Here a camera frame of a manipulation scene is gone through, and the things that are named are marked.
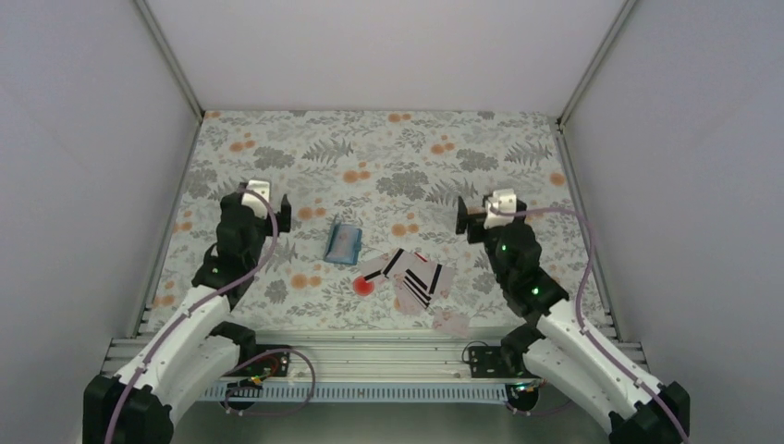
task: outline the wire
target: wire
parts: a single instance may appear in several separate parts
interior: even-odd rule
[[[268,377],[274,376],[275,373],[277,373],[277,369],[280,368],[280,361],[278,361],[273,354],[270,354],[269,356],[264,356],[264,358],[259,360],[259,362],[262,361],[272,361],[272,365],[270,365],[270,374]]]
[[[471,364],[465,359],[465,352],[468,350],[469,347],[471,347],[471,344],[482,344],[485,347],[490,347],[489,345],[487,345],[487,342],[484,342],[483,340],[472,340],[471,342],[467,343],[465,348],[463,349],[463,352],[460,354],[460,360],[463,361],[464,364]]]
[[[281,352],[289,352],[289,353],[296,354],[297,356],[299,356],[302,359],[302,361],[304,361],[308,365],[308,368],[311,370],[311,389],[308,391],[308,394],[305,396],[304,401],[302,401],[299,405],[297,405],[293,409],[286,410],[285,412],[245,412],[245,411],[242,411],[242,410],[232,409],[231,407],[228,406],[228,399],[231,397],[231,395],[233,395],[237,391],[247,389],[247,387],[234,387],[234,388],[230,388],[229,390],[227,390],[226,397],[224,398],[223,406],[226,408],[226,413],[234,413],[234,414],[237,414],[239,416],[246,416],[247,415],[247,416],[263,416],[263,417],[280,417],[280,416],[289,416],[290,414],[294,414],[296,412],[299,412],[306,405],[308,405],[308,403],[313,398],[313,394],[316,391],[316,371],[313,368],[313,364],[311,363],[311,360],[308,359],[308,357],[305,356],[304,354],[302,354],[300,351],[297,351],[297,350],[294,350],[294,349],[272,349],[272,350],[268,350],[268,351],[265,351],[263,353],[260,353],[260,354],[258,354],[256,356],[254,356],[254,357],[250,358],[248,361],[246,361],[246,362],[244,362],[244,363],[234,367],[233,369],[231,369],[227,373],[227,375],[230,375],[230,374],[232,374],[232,373],[234,373],[234,372],[236,372],[236,371],[238,371],[238,370],[240,370],[242,368],[247,367],[250,364],[253,364],[253,362],[255,362],[257,359],[261,359],[261,358],[264,358],[265,356],[269,356],[269,355],[272,355],[274,353],[281,353]]]
[[[164,341],[169,336],[171,336],[171,334],[175,330],[175,328],[177,328],[180,324],[182,324],[182,322],[185,321],[185,319],[188,319],[190,317],[190,315],[192,315],[193,312],[198,310],[202,305],[204,305],[204,304],[208,303],[210,300],[212,300],[212,298],[218,297],[221,294],[223,294],[223,293],[225,293],[225,292],[227,292],[229,290],[234,289],[235,287],[237,287],[238,285],[242,284],[243,282],[245,282],[248,279],[252,279],[253,276],[255,276],[255,274],[258,273],[259,270],[261,270],[262,267],[264,267],[267,262],[269,262],[270,258],[272,258],[272,254],[275,252],[275,247],[277,246],[277,234],[278,234],[277,233],[277,219],[275,218],[275,211],[272,209],[272,205],[270,205],[270,203],[267,202],[267,200],[264,199],[264,197],[261,194],[259,194],[258,192],[256,192],[256,191],[248,190],[248,189],[245,189],[245,188],[240,188],[240,189],[238,189],[238,192],[250,194],[251,196],[253,196],[256,199],[258,199],[259,201],[261,201],[261,203],[267,209],[267,214],[269,215],[270,222],[272,223],[272,240],[270,240],[269,248],[267,248],[267,251],[264,254],[264,256],[262,256],[261,259],[259,259],[259,263],[251,271],[246,273],[244,276],[239,277],[234,282],[231,282],[230,284],[227,284],[224,287],[222,287],[222,288],[220,288],[218,290],[215,290],[212,293],[210,293],[210,294],[204,296],[203,298],[199,299],[197,302],[195,302],[191,307],[189,307],[186,310],[186,313],[182,313],[174,321],[172,321],[172,323],[169,324],[169,326],[166,328],[166,330],[164,330],[164,332],[161,333],[157,337],[157,339],[153,343],[153,346],[150,347],[150,350],[147,351],[147,354],[144,356],[144,358],[142,358],[142,360],[141,360],[142,366],[136,368],[136,370],[133,372],[133,375],[131,375],[130,380],[128,381],[128,383],[126,384],[125,388],[123,389],[122,393],[120,393],[120,397],[117,400],[117,404],[115,405],[115,409],[112,412],[111,418],[109,419],[109,425],[106,428],[106,435],[105,435],[105,438],[104,438],[104,444],[112,444],[112,439],[114,439],[114,437],[115,437],[115,429],[117,427],[117,420],[119,419],[120,412],[122,412],[123,406],[125,405],[126,401],[128,400],[128,396],[130,395],[130,391],[133,390],[133,386],[135,386],[136,382],[139,381],[139,378],[144,373],[145,368],[147,367],[147,364],[149,364],[153,360],[153,356],[155,355],[155,353],[158,351],[158,349],[161,348],[161,346],[163,345]]]
[[[490,212],[494,215],[499,216],[507,216],[507,217],[517,217],[517,216],[532,216],[532,215],[542,215],[545,213],[561,213],[562,215],[574,216],[577,220],[585,227],[585,231],[588,232],[588,263],[585,265],[585,271],[582,273],[582,279],[580,279],[580,286],[577,288],[577,294],[574,297],[574,305],[575,305],[575,316],[577,317],[577,324],[580,326],[580,330],[585,332],[585,336],[588,340],[602,353],[613,365],[620,370],[625,376],[627,376],[632,381],[635,381],[634,384],[638,385],[637,376],[632,372],[629,368],[626,367],[621,361],[619,361],[615,356],[612,355],[603,345],[599,342],[591,330],[585,328],[585,318],[582,316],[582,295],[585,292],[585,286],[588,284],[588,277],[591,275],[591,269],[594,264],[594,256],[596,253],[596,242],[594,239],[594,229],[591,227],[591,224],[588,223],[588,220],[585,216],[581,215],[580,213],[569,210],[568,208],[558,208],[558,207],[549,207],[549,208],[536,208],[533,210],[526,210],[526,211],[518,211],[516,213],[504,213],[500,210],[494,208],[490,205]],[[669,419],[669,422],[675,426],[675,429],[678,431],[678,435],[680,435],[680,439],[683,441],[683,444],[691,444],[692,442],[689,440],[689,435],[686,434],[686,431],[683,429],[683,425],[680,424],[680,421],[669,409],[669,407],[665,404],[665,402],[656,394],[656,392],[648,387],[643,381],[639,381],[640,388],[645,391],[650,397],[654,400],[659,407],[661,407],[662,411],[664,411],[665,415]]]

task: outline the black mounting bracket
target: black mounting bracket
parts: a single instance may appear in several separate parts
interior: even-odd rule
[[[474,379],[508,379],[508,378],[534,378],[535,375],[527,371],[516,374],[513,368],[507,365],[500,346],[471,346],[468,348],[468,364],[471,368],[471,378]]]
[[[288,345],[281,345],[281,344],[256,344],[256,354],[261,354],[266,352],[267,350],[273,349],[288,349],[290,348]],[[237,373],[229,375],[229,376],[266,376],[266,377],[285,377],[288,375],[288,367],[291,359],[291,353],[288,351],[279,351],[277,353],[271,354],[270,356],[274,356],[278,361],[277,369],[273,372],[273,361],[270,359],[261,359],[258,362],[255,362],[247,367],[239,370]],[[232,382],[226,385],[227,389],[233,389],[236,387],[243,387],[248,389],[259,389],[263,390],[263,384],[257,385],[250,379],[242,379],[238,382]],[[233,395],[234,398],[244,398],[242,395]],[[234,410],[247,410],[250,409],[255,402],[252,401],[230,401],[228,406]]]

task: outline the metal frame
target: metal frame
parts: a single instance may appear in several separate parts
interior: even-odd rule
[[[318,381],[341,384],[516,384],[528,379],[474,379],[462,353],[472,340],[499,344],[511,327],[475,327],[466,339],[451,338],[427,329],[259,331],[258,343],[287,344],[305,353],[318,372]],[[642,368],[647,367],[639,343],[617,341],[615,329],[599,331]],[[137,356],[153,335],[113,339],[101,373],[113,375]],[[304,362],[292,356],[288,376],[270,381],[310,383]]]
[[[182,67],[177,62],[177,58],[175,57],[171,46],[169,46],[169,43],[166,41],[164,32],[161,30],[161,25],[155,18],[155,14],[153,14],[150,6],[147,5],[146,0],[133,0],[133,4],[139,10],[141,19],[147,25],[147,29],[150,31],[150,35],[153,37],[155,45],[161,51],[161,55],[166,61],[166,64],[169,66],[169,70],[171,71],[172,76],[174,77],[174,80],[179,87],[179,90],[182,92],[182,96],[188,102],[190,110],[193,111],[193,114],[196,116],[196,118],[199,119],[199,122],[201,123],[204,110],[199,104],[199,99],[196,98],[196,93],[190,86],[188,78],[185,76]]]
[[[147,284],[144,288],[144,293],[141,296],[141,302],[139,304],[139,308],[137,309],[134,322],[126,330],[127,338],[135,338],[140,334],[139,329],[141,324],[147,322],[147,317],[145,316],[149,316],[150,310],[153,308],[153,299],[155,297],[155,291],[158,288],[158,280],[160,280],[161,273],[164,269],[164,260],[166,259],[166,252],[169,248],[169,240],[171,239],[172,231],[174,231],[174,224],[177,221],[177,211],[179,209],[179,203],[182,200],[182,194],[185,188],[185,177],[188,175],[188,168],[190,166],[190,162],[193,160],[193,155],[196,153],[196,143],[199,141],[199,134],[201,133],[202,125],[200,123],[199,128],[193,134],[193,140],[190,141],[190,152],[188,153],[188,158],[185,161],[185,168],[182,170],[182,175],[179,177],[177,193],[175,194],[176,198],[172,203],[171,209],[169,210],[168,219],[166,220],[166,230],[164,231],[163,237],[156,244],[158,247],[158,252],[155,256],[155,262],[153,262],[153,266],[147,274]]]
[[[582,74],[580,81],[577,83],[577,87],[574,89],[574,92],[571,94],[569,101],[566,103],[566,106],[564,107],[564,110],[558,119],[559,124],[566,125],[566,123],[569,121],[571,114],[574,112],[574,108],[577,107],[577,104],[580,102],[580,99],[585,93],[585,90],[588,88],[588,85],[591,84],[591,80],[594,79],[596,72],[605,61],[605,58],[609,54],[609,51],[615,41],[618,39],[618,36],[623,29],[623,25],[626,24],[626,20],[636,4],[637,0],[626,0],[623,6],[620,7],[620,11],[615,16],[612,25],[610,25],[610,29],[607,30],[605,38],[599,45],[599,49],[596,50],[594,58],[591,59],[591,63],[588,64],[588,68]]]
[[[223,402],[227,382],[216,382],[199,401]],[[311,389],[307,382],[265,381],[263,389],[239,389],[229,401],[242,402],[303,402]],[[346,384],[316,382],[310,402],[405,402],[503,405],[507,401],[505,384],[411,384],[366,383]]]
[[[571,163],[571,156],[569,153],[569,146],[566,142],[566,137],[564,136],[562,128],[558,125],[555,118],[551,117],[549,122],[550,129],[553,132],[553,139],[555,139],[558,154],[561,158],[561,165],[564,168],[564,174],[567,178],[566,183],[569,185],[569,192],[571,194],[571,201],[574,204],[574,209],[578,213],[585,215],[585,217],[590,220],[585,212],[585,205],[583,204],[582,195],[580,194],[580,186],[578,185],[577,176],[574,173],[574,165]],[[582,226],[582,224],[580,224],[580,233],[582,234],[583,242],[585,242],[585,249],[588,250],[588,231],[585,227]],[[599,257],[598,250],[595,252],[594,267],[591,271],[594,273],[596,289],[599,291],[599,299],[601,299],[602,305],[605,306],[605,313],[612,319],[611,324],[616,327],[616,332],[619,336],[619,339],[623,339],[621,328],[618,327],[618,319],[616,318],[615,310],[613,310],[612,301],[610,300],[607,291],[605,272],[602,268],[602,260]]]

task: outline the gray leaf pattern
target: gray leaf pattern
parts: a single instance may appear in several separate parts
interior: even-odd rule
[[[434,308],[471,318],[472,327],[516,327],[479,245],[456,236],[456,202],[513,188],[531,207],[571,208],[569,188],[544,116],[525,113],[373,111],[212,111],[205,114],[185,178],[174,233],[152,301],[154,331],[190,288],[214,242],[220,199],[248,179],[272,183],[271,204],[292,205],[292,230],[255,278],[232,320],[257,329],[430,328],[432,316],[394,308],[395,292],[377,285],[358,296],[356,266],[322,260],[335,216],[362,228],[360,260],[397,247],[458,271]],[[542,267],[571,294],[585,266],[577,223],[530,217],[543,246]],[[605,322],[594,281],[583,312]]]
[[[411,200],[424,197],[423,184],[427,183],[427,175],[422,171],[407,171],[395,173],[391,178],[381,178],[376,183],[376,189],[389,196],[406,196]]]
[[[271,303],[283,303],[288,296],[288,289],[286,283],[282,279],[274,280],[267,286],[264,291],[264,296],[270,300]]]
[[[316,142],[307,153],[302,155],[302,158],[329,164],[336,162],[338,158],[344,155],[352,153],[354,153],[354,150],[351,149],[351,142],[346,143],[345,139],[341,142],[329,139]]]
[[[294,165],[294,156],[271,146],[260,146],[253,152],[257,158],[253,165],[259,169],[285,168]]]
[[[472,287],[474,290],[489,294],[496,286],[496,275],[493,273],[482,273],[473,279]]]
[[[536,166],[539,167],[539,164],[541,164],[543,160],[549,159],[550,155],[552,155],[550,150],[541,143],[534,145],[533,143],[526,142],[523,145],[519,142],[515,142],[514,145],[509,147],[509,151],[504,157],[504,160],[528,166],[536,164]]]
[[[491,169],[498,168],[498,159],[490,157],[485,153],[479,153],[472,150],[458,151],[458,159],[462,159],[460,166],[466,171],[474,171],[477,169],[490,171]]]

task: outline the white wall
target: white wall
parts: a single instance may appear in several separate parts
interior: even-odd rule
[[[560,115],[623,0],[148,0],[203,107]]]
[[[643,0],[570,151],[614,305],[694,443],[779,443],[784,3]]]
[[[3,442],[74,436],[195,130],[129,0],[0,2]]]

